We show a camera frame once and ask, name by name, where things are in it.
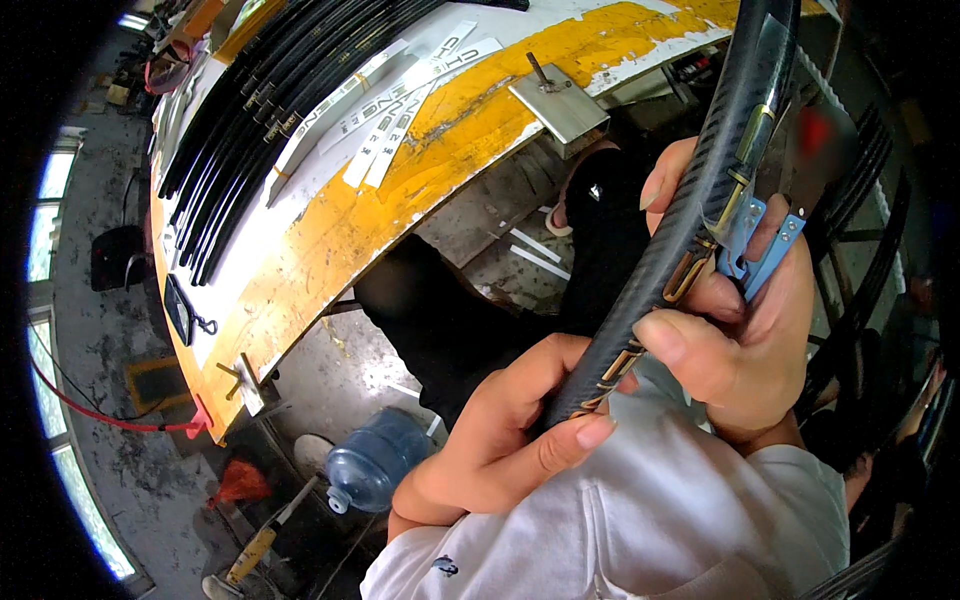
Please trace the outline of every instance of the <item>person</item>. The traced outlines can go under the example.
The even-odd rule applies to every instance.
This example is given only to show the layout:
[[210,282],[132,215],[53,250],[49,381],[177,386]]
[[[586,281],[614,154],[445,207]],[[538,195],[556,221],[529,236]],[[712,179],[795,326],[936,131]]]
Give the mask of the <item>person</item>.
[[[552,321],[472,293],[415,236],[358,282],[450,430],[397,488],[365,598],[794,597],[848,565],[843,478],[804,449],[791,412],[813,307],[802,238],[750,306],[705,272],[683,311],[634,325],[648,351],[595,414],[527,431],[694,146],[671,144],[650,171],[611,144],[585,152],[561,195],[575,259]],[[786,212],[782,197],[769,204],[748,257]]]

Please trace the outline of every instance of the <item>water jug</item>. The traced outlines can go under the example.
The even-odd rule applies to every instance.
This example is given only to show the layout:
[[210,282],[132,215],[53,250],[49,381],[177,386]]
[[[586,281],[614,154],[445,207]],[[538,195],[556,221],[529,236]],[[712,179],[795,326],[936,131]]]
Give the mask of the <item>water jug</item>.
[[426,458],[429,442],[407,413],[384,408],[337,444],[326,458],[329,505],[342,515],[353,506],[368,513],[390,508],[396,486]]

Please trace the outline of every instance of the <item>hose with gold lettering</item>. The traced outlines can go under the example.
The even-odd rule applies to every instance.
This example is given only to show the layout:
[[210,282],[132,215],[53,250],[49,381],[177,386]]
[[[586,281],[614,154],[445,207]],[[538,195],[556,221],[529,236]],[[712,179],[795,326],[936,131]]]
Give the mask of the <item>hose with gold lettering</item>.
[[541,427],[596,410],[643,352],[633,324],[675,306],[729,233],[730,216],[787,106],[799,20],[800,0],[740,2],[707,119],[673,202],[580,363],[544,407]]

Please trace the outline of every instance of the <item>white shirt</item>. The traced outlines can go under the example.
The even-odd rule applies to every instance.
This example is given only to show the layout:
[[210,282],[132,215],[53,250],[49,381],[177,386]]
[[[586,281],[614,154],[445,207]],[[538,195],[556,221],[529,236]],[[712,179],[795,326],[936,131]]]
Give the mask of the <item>white shirt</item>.
[[613,435],[506,515],[397,536],[364,598],[767,598],[850,562],[843,478],[790,445],[744,459],[691,422],[666,368],[613,395]]

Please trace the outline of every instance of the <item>red cable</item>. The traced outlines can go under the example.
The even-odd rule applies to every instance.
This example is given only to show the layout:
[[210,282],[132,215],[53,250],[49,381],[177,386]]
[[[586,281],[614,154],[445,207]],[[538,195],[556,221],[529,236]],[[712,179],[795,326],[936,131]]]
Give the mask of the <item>red cable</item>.
[[83,406],[81,406],[80,404],[77,404],[76,402],[74,402],[73,400],[71,400],[69,397],[67,397],[67,395],[65,395],[63,392],[61,392],[59,389],[57,389],[57,386],[55,386],[54,384],[50,383],[50,380],[46,378],[46,376],[43,374],[43,371],[41,371],[41,370],[40,370],[40,367],[36,364],[36,360],[34,360],[34,357],[33,357],[33,356],[30,357],[30,362],[34,365],[34,371],[36,371],[36,374],[40,376],[40,380],[43,381],[43,383],[44,383],[48,388],[50,388],[50,390],[51,390],[54,394],[56,394],[59,399],[63,400],[63,402],[66,403],[67,406],[69,406],[70,408],[72,408],[73,410],[77,411],[78,413],[80,413],[80,414],[82,414],[82,415],[87,415],[88,417],[92,417],[92,418],[94,418],[94,419],[96,419],[96,420],[99,420],[99,421],[102,421],[102,422],[104,422],[104,423],[109,423],[109,424],[111,424],[111,425],[113,425],[113,426],[115,426],[115,427],[120,427],[121,429],[129,429],[129,430],[131,430],[131,431],[149,431],[149,432],[153,432],[153,431],[183,431],[183,430],[186,430],[186,429],[200,429],[200,428],[202,427],[201,425],[199,425],[199,424],[197,424],[197,423],[192,423],[192,422],[190,422],[190,423],[177,423],[177,424],[174,424],[174,425],[138,425],[138,424],[136,424],[136,423],[129,423],[129,422],[126,422],[126,421],[117,420],[117,419],[114,419],[113,417],[107,417],[107,416],[105,416],[105,415],[98,415],[97,413],[94,413],[94,412],[91,411],[91,410],[88,410],[88,409],[83,408]]

